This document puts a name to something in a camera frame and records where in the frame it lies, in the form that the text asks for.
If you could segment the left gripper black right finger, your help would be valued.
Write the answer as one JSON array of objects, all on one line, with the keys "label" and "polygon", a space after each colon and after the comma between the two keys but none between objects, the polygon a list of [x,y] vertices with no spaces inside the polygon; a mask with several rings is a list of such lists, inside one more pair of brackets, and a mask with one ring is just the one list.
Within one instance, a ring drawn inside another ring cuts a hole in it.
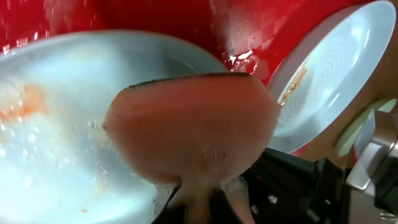
[{"label": "left gripper black right finger", "polygon": [[241,176],[255,223],[345,224],[345,173],[328,159],[310,162],[273,149]]}]

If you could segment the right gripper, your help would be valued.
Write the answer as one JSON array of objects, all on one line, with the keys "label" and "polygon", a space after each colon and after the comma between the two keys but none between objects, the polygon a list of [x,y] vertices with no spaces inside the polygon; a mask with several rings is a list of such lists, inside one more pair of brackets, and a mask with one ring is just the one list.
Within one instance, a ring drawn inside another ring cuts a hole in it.
[{"label": "right gripper", "polygon": [[397,100],[369,105],[335,148],[348,158],[340,223],[397,223]]}]

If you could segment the light blue plate bottom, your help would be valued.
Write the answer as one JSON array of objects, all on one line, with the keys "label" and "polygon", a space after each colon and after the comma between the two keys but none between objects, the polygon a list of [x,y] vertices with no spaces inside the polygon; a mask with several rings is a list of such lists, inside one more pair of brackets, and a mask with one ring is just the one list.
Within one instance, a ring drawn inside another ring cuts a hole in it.
[{"label": "light blue plate bottom", "polygon": [[113,98],[150,80],[223,72],[212,54],[150,32],[80,32],[1,56],[1,222],[150,223],[156,188],[102,130]]}]

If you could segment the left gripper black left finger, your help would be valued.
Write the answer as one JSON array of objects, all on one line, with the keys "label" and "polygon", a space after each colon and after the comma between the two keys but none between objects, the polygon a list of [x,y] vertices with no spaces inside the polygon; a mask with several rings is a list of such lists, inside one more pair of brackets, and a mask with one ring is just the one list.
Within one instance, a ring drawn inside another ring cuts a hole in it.
[{"label": "left gripper black left finger", "polygon": [[151,224],[187,224],[188,202],[181,196],[181,186],[175,187],[160,213]]}]

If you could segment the pink sponge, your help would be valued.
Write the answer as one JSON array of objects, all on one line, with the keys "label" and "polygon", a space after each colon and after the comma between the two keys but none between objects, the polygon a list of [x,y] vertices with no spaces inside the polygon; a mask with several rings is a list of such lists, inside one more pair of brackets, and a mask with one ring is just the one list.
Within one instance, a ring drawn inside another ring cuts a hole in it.
[{"label": "pink sponge", "polygon": [[267,147],[280,104],[247,73],[205,73],[131,85],[111,102],[102,127],[141,177],[177,184],[168,208],[184,223],[211,223],[221,185]]}]

